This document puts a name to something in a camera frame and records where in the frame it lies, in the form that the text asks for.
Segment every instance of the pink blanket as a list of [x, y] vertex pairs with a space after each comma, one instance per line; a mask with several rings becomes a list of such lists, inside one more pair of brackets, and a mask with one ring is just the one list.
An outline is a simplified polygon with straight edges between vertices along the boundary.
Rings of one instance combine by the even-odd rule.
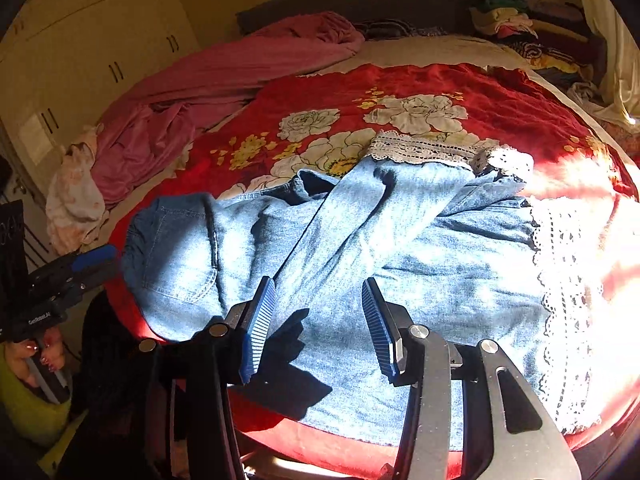
[[187, 56], [137, 83], [102, 115], [92, 177], [109, 208], [162, 171], [206, 128], [267, 82], [320, 70], [364, 42], [334, 12], [286, 18], [233, 43]]

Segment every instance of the white lace hem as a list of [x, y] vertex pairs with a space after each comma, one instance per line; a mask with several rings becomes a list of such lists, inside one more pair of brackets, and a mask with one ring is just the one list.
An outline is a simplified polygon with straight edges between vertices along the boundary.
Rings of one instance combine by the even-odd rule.
[[581, 201], [568, 198], [532, 200], [534, 263], [549, 312], [541, 400], [563, 434], [598, 423], [602, 410], [590, 402], [589, 392], [591, 312], [604, 298], [592, 271], [597, 240], [581, 225], [587, 214], [582, 207]]
[[407, 164], [440, 162], [449, 166], [462, 166], [475, 174], [496, 169], [525, 182], [533, 168], [533, 159], [528, 153], [521, 153], [507, 145], [499, 146], [493, 139], [461, 146], [403, 135], [393, 130], [377, 134], [371, 140], [366, 156], [375, 160], [388, 158]]

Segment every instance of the headboard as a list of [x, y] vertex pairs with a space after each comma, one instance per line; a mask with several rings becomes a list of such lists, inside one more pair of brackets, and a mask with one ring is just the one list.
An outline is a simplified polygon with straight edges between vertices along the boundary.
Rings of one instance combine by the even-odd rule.
[[476, 0], [269, 0], [253, 9], [238, 12], [240, 31], [251, 34], [288, 16], [332, 10], [350, 22], [394, 18], [414, 27], [441, 27], [446, 32], [475, 32], [469, 7]]

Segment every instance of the white wardrobe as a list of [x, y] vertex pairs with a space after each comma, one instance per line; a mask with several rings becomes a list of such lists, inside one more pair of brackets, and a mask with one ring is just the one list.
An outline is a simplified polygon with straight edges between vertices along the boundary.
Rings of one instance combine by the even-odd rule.
[[28, 0], [0, 43], [0, 120], [37, 191], [114, 99], [197, 50], [180, 0]]

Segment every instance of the blue denim garment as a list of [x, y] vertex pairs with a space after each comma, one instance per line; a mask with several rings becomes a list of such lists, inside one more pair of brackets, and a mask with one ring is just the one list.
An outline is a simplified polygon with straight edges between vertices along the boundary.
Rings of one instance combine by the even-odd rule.
[[[542, 287], [523, 184], [492, 171], [366, 157], [341, 181], [302, 170], [288, 184], [217, 202], [160, 198], [132, 221], [124, 277], [150, 327], [190, 338], [275, 277], [278, 307], [250, 399], [321, 430], [397, 445], [407, 388], [386, 384], [360, 304], [374, 276], [456, 342], [497, 340], [536, 387]], [[462, 448], [454, 392], [452, 447]]]

